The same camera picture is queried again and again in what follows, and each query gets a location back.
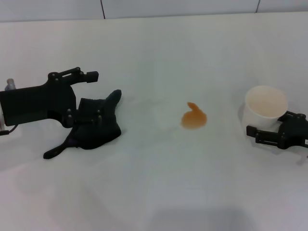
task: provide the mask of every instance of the liquid spill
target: liquid spill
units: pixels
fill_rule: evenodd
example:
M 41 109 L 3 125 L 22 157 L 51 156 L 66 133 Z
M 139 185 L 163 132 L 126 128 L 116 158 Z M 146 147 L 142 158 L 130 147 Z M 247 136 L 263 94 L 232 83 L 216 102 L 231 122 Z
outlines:
M 196 129 L 204 126 L 207 122 L 206 114 L 194 103 L 187 103 L 191 111 L 182 117 L 181 125 L 186 129 Z

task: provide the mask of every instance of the white cup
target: white cup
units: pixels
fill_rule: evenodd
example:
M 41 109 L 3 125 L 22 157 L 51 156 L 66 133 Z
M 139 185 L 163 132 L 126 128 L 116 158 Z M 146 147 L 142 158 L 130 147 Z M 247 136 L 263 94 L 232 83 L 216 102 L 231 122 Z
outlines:
M 285 114 L 288 101 L 285 94 L 269 86 L 251 88 L 245 96 L 242 125 L 258 129 L 268 129 Z

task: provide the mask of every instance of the black cloth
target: black cloth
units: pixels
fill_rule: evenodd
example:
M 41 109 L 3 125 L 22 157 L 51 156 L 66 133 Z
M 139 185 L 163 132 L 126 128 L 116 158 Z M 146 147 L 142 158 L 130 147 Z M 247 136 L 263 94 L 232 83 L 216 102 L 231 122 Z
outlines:
M 121 135 L 121 129 L 116 122 L 116 105 L 121 99 L 121 90 L 113 91 L 105 100 L 91 100 L 82 98 L 78 113 L 81 117 L 102 116 L 102 122 L 98 124 L 76 124 L 65 141 L 58 147 L 46 152 L 44 159 L 52 159 L 68 147 L 80 147 L 82 149 L 95 149 L 108 143 Z

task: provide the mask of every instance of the white table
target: white table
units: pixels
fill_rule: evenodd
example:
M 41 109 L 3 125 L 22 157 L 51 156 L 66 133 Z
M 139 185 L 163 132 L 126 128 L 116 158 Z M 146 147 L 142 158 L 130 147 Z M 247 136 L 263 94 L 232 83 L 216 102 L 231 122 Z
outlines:
M 308 13 L 0 24 L 0 80 L 18 88 L 80 66 L 122 89 L 123 135 L 96 150 L 42 154 L 69 129 L 52 120 L 0 137 L 0 223 L 6 231 L 306 231 L 307 150 L 257 145 L 241 128 L 244 94 L 282 89 L 308 113 Z M 198 130 L 180 119 L 196 103 Z

